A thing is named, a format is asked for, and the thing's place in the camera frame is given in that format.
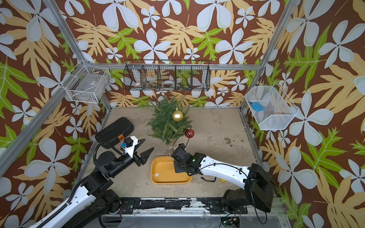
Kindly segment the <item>gold ornament ball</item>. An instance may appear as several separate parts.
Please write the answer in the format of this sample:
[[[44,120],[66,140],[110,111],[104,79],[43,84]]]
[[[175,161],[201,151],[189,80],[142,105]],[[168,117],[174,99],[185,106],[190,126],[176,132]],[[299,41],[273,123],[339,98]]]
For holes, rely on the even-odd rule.
[[[181,121],[183,119],[183,112],[176,108],[175,111],[173,111],[172,119],[176,122]]]

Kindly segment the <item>red faceted ornament ball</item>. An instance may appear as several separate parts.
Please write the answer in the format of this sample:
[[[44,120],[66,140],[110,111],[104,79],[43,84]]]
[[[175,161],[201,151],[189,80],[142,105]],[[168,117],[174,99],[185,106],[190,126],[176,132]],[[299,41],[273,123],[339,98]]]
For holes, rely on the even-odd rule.
[[[188,129],[185,130],[184,135],[185,135],[186,138],[191,139],[191,138],[194,137],[195,133],[194,133],[193,129],[188,128]]]

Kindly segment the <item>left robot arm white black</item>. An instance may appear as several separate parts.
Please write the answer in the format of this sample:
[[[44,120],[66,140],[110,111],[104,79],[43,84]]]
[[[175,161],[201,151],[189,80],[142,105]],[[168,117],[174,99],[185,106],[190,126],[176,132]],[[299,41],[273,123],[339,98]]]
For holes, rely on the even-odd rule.
[[[100,142],[93,152],[93,172],[81,179],[65,201],[32,227],[82,228],[108,212],[121,211],[121,198],[110,189],[112,179],[133,163],[146,164],[154,148],[138,154],[137,149],[144,142],[145,139],[131,136],[124,140],[121,149],[109,142]]]

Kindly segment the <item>yellow plastic tray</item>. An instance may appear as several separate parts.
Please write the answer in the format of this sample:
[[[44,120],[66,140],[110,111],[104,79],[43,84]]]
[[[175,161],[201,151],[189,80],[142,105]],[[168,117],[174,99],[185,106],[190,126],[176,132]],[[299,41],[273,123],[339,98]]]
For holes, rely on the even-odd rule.
[[[170,156],[156,157],[152,161],[150,179],[154,184],[187,184],[193,177],[186,173],[176,173],[174,160]]]

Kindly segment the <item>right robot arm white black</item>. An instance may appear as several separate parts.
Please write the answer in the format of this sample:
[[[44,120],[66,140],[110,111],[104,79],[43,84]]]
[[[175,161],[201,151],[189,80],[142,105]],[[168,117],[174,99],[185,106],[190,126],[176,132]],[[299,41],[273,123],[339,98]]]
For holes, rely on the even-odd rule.
[[[271,176],[258,164],[237,166],[215,160],[205,154],[191,155],[183,143],[171,154],[176,173],[189,176],[212,176],[233,183],[237,190],[227,190],[221,200],[226,211],[252,205],[262,212],[271,212],[276,185]]]

